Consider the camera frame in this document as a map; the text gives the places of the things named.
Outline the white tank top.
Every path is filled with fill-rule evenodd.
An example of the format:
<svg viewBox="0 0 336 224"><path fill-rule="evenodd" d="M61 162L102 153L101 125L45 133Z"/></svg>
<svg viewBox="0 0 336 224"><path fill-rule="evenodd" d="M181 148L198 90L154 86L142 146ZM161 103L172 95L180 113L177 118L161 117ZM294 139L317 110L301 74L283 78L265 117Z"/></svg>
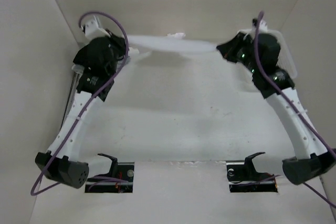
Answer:
<svg viewBox="0 0 336 224"><path fill-rule="evenodd" d="M215 52L215 43L174 36L127 35L129 45L140 52L203 54Z"/></svg>

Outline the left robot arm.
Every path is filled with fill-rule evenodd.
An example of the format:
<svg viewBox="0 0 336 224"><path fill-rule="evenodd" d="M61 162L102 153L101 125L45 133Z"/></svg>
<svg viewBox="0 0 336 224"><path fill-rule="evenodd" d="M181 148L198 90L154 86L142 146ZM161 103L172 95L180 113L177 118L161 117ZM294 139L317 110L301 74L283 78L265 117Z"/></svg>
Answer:
<svg viewBox="0 0 336 224"><path fill-rule="evenodd" d="M77 52L73 70L79 79L70 111L47 151L35 157L40 178L76 189L97 175L109 182L116 179L118 168L110 156L99 154L86 162L80 161L79 152L87 127L106 100L127 55L127 42L115 35L94 38Z"/></svg>

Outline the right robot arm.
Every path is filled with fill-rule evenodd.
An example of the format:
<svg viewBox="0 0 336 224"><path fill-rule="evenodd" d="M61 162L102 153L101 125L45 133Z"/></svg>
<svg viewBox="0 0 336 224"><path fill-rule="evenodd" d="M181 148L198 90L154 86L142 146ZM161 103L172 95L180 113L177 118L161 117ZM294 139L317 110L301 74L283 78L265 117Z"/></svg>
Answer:
<svg viewBox="0 0 336 224"><path fill-rule="evenodd" d="M281 68L281 46L271 34L251 35L239 32L232 40L216 47L223 59L243 65L252 82L279 117L293 145L295 156L282 161L286 178L303 184L329 171L335 165L335 150L327 148L313 129L300 104L295 84Z"/></svg>

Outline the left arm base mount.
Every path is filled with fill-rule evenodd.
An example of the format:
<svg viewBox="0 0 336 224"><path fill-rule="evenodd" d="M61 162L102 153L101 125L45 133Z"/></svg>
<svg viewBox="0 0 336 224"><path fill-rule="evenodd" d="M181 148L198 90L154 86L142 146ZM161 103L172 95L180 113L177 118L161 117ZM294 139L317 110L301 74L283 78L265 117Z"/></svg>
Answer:
<svg viewBox="0 0 336 224"><path fill-rule="evenodd" d="M132 193L134 170L134 162L119 162L116 157L99 153L89 162L85 193Z"/></svg>

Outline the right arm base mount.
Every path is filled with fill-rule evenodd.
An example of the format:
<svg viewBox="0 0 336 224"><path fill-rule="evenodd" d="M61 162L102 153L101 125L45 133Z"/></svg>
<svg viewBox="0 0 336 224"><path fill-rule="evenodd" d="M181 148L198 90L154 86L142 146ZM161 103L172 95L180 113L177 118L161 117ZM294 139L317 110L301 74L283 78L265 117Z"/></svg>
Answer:
<svg viewBox="0 0 336 224"><path fill-rule="evenodd" d="M276 177L256 171L253 159L265 152L258 152L241 161L227 161L227 180L231 193L277 193Z"/></svg>

